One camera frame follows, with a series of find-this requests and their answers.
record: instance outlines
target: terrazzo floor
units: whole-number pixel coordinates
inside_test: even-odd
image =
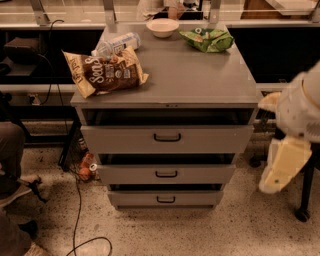
[[[248,165],[254,152],[266,150],[269,139],[253,134],[215,209],[116,210],[99,181],[77,183],[72,172],[57,165],[61,147],[26,148],[23,172],[41,176],[40,192],[48,202],[29,193],[6,210],[16,223],[36,220],[35,241],[53,256],[320,255],[320,172],[313,180],[311,218],[300,222],[293,212],[300,206],[303,174],[281,193],[266,195],[257,189],[264,163],[258,168]],[[73,248],[84,242],[75,254]]]

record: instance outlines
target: power outlet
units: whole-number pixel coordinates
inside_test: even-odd
[[[31,105],[39,106],[41,105],[41,101],[39,99],[38,93],[28,93],[29,96],[29,102]]]

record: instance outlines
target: white bowl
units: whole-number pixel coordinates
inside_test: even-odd
[[[152,31],[156,37],[166,38],[173,34],[179,28],[179,22],[172,19],[154,19],[147,22],[147,28]]]

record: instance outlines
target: black handle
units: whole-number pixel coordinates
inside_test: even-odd
[[[160,199],[159,196],[157,196],[157,202],[160,204],[173,204],[175,201],[176,201],[175,196],[172,197],[172,200],[163,200],[163,199]]]
[[[159,136],[155,133],[153,134],[153,139],[158,142],[177,142],[181,140],[181,134],[178,133],[177,136],[169,138],[168,136]]]
[[[160,172],[156,171],[156,176],[158,178],[175,178],[178,176],[178,171],[174,171],[173,174],[161,174]]]

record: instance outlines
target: chip bag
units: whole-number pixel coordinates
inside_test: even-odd
[[[223,52],[234,43],[230,33],[220,29],[196,28],[179,33],[189,45],[202,52]]]
[[[84,98],[138,87],[147,81],[131,46],[110,58],[63,52],[72,80]]]

